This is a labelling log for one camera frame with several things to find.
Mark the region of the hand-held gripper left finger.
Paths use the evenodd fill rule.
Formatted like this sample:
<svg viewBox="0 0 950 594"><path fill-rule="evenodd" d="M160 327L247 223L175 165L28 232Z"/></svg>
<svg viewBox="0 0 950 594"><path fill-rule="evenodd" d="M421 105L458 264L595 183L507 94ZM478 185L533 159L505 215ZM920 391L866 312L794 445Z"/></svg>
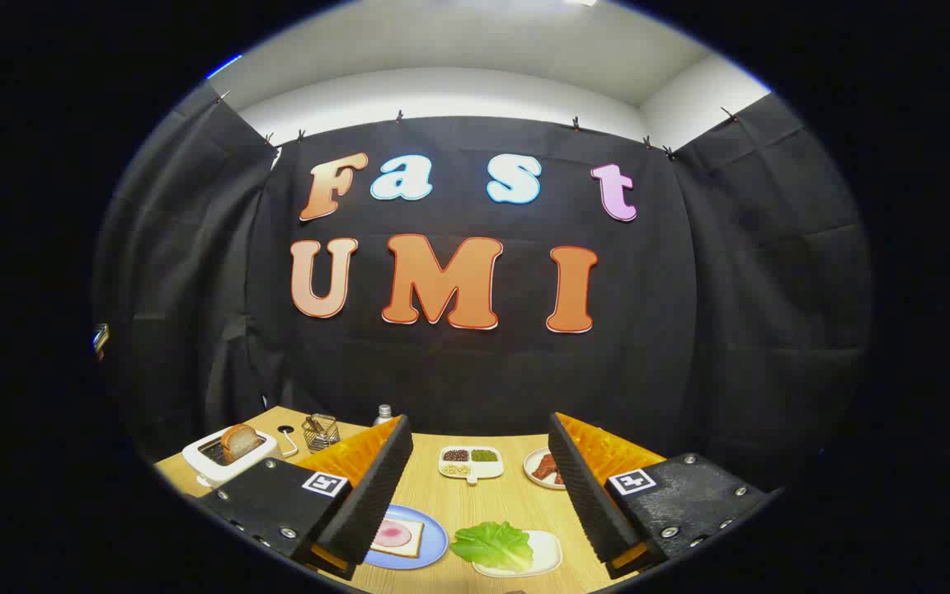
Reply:
<svg viewBox="0 0 950 594"><path fill-rule="evenodd" d="M351 579L411 453L410 418L398 415L298 463L260 461L197 502L293 563Z"/></svg>

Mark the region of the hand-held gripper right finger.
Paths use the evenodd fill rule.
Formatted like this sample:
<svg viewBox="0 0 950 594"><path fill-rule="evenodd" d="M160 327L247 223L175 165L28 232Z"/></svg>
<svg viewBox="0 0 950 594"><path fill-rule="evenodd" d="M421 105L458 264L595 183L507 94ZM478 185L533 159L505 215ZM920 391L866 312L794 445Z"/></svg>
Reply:
<svg viewBox="0 0 950 594"><path fill-rule="evenodd" d="M550 415L548 436L573 510L612 579L690 556L781 495L704 455L665 458L561 412Z"/></svg>

